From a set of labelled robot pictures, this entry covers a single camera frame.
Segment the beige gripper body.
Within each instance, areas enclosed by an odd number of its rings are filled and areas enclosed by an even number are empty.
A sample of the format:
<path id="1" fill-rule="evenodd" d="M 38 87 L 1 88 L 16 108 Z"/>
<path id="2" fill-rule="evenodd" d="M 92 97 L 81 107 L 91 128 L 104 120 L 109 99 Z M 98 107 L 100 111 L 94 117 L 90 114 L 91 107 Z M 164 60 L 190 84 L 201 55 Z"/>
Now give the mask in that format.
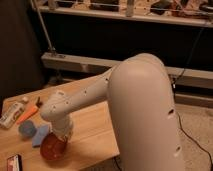
<path id="1" fill-rule="evenodd" d="M 73 121 L 69 116 L 52 123 L 52 131 L 62 141 L 68 141 L 73 134 Z"/>

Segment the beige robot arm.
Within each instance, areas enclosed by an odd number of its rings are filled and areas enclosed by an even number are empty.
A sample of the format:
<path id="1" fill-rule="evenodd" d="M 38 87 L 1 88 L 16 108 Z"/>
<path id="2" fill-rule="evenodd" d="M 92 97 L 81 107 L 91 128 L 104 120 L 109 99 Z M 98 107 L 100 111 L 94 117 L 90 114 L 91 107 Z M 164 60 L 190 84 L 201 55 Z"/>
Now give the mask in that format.
<path id="1" fill-rule="evenodd" d="M 172 86 L 156 56 L 140 53 L 73 94 L 54 92 L 40 116 L 59 138 L 73 129 L 69 114 L 105 101 L 124 171 L 185 171 Z"/>

